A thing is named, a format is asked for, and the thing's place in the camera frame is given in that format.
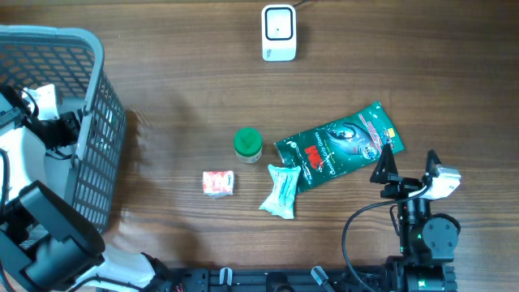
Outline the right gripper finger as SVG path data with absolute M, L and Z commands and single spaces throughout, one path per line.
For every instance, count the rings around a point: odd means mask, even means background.
M 370 177 L 371 183 L 391 183 L 399 179 L 396 162 L 390 144 L 382 147 L 380 159 Z
M 440 165 L 441 161 L 439 157 L 437 156 L 434 149 L 431 149 L 427 152 L 427 159 L 426 159 L 426 168 L 425 168 L 425 174 L 424 178 L 432 178 L 436 177 L 438 170 L 437 165 Z

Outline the green 3M gloves packet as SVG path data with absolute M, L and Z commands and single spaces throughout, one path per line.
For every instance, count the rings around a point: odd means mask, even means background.
M 275 148 L 285 167 L 301 168 L 297 192 L 302 193 L 377 162 L 386 144 L 394 153 L 405 149 L 376 101 L 349 117 L 279 140 Z

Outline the mint tissue pack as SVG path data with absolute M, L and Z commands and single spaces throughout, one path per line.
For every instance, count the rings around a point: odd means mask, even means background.
M 294 219 L 294 202 L 301 167 L 282 168 L 274 165 L 268 166 L 272 177 L 272 192 L 260 205 L 260 210 L 270 212 L 285 220 Z

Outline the chicken seasoning jar green lid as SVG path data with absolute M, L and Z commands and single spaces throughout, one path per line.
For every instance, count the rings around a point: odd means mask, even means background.
M 263 153 L 261 134 L 251 127 L 239 129 L 234 137 L 234 151 L 242 163 L 251 164 L 258 161 Z

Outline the red tissue box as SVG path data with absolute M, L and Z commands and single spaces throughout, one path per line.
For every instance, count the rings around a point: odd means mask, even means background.
M 232 195 L 234 193 L 234 172 L 204 171 L 202 178 L 203 193 L 212 198 Z

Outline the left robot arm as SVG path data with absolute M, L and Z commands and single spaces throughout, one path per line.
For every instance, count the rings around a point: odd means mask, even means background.
M 76 166 L 82 116 L 58 93 L 1 87 L 1 281 L 27 291 L 165 291 L 155 259 L 105 245 L 97 228 L 48 187 L 48 158 Z

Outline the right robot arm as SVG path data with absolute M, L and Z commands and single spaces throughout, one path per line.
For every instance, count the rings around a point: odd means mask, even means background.
M 460 186 L 459 170 L 442 164 L 431 150 L 422 178 L 402 177 L 392 148 L 386 144 L 370 181 L 383 184 L 380 196 L 397 207 L 392 222 L 401 247 L 399 256 L 386 259 L 380 290 L 456 291 L 456 275 L 449 264 L 454 260 L 461 225 L 445 213 L 432 213 L 431 203 L 447 198 Z

